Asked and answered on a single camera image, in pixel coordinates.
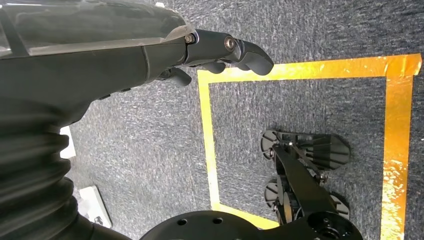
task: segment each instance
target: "yellow tape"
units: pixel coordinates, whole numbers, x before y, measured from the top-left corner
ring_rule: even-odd
[[[253,82],[272,80],[370,78],[413,76],[421,68],[421,54],[378,56],[342,60],[276,64],[266,76],[238,68],[227,68],[220,74],[199,70],[203,83]]]
[[[203,123],[204,154],[206,156],[207,181],[209,183],[210,205],[218,210],[220,192],[218,190],[217,161],[215,160],[214,130],[212,127],[211,100],[209,85],[199,81],[201,120]]]
[[[403,240],[413,77],[388,77],[384,123],[381,239]]]
[[[384,166],[381,240],[402,240],[408,181],[409,131],[413,77],[422,65],[421,54],[378,56],[328,61],[276,64],[266,76],[227,68],[221,74],[199,70],[199,94],[204,147],[213,210],[229,212],[262,229],[277,223],[220,204],[209,84],[273,80],[387,77],[384,125]]]

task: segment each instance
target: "black wheel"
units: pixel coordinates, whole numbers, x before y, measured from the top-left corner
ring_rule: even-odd
[[[270,208],[274,208],[275,202],[278,198],[278,186],[277,186],[277,179],[272,179],[268,182],[268,184],[265,186],[265,202]]]
[[[271,149],[274,144],[278,143],[278,132],[278,130],[268,129],[262,134],[262,138],[260,139],[260,150],[262,151],[263,156],[268,160],[273,159],[271,156]]]

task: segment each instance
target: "metal screw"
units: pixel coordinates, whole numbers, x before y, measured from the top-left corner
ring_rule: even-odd
[[[228,51],[232,52],[236,47],[236,42],[234,41],[234,38],[232,36],[227,36],[224,40],[224,45]]]
[[[184,37],[184,40],[186,44],[192,44],[196,41],[196,38],[193,34],[189,34]]]

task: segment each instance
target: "white plastic object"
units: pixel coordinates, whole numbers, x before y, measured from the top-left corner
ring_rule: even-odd
[[[82,201],[78,203],[79,214],[82,216],[88,215],[90,222],[110,229],[112,222],[97,187],[93,185],[80,189],[79,195],[82,198]]]
[[[67,148],[60,151],[60,157],[63,159],[75,157],[77,153],[75,152],[74,141],[72,140],[71,129],[69,126],[62,127],[60,129],[60,135],[67,135],[69,137],[69,145]]]

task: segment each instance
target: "robotic hand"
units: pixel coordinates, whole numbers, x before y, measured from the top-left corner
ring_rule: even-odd
[[[73,183],[64,177],[70,162],[59,154],[69,140],[59,135],[60,128],[79,121],[91,102],[112,93],[153,80],[189,84],[191,78],[179,67],[220,73],[231,64],[266,75],[274,66],[251,42],[193,29],[178,13],[149,4],[4,0],[0,23],[1,240],[128,240],[78,214]],[[327,205],[323,211],[335,210]],[[142,239],[321,239],[307,215],[259,231],[223,212],[187,214]],[[350,234],[334,236],[360,239],[349,221],[337,220]]]

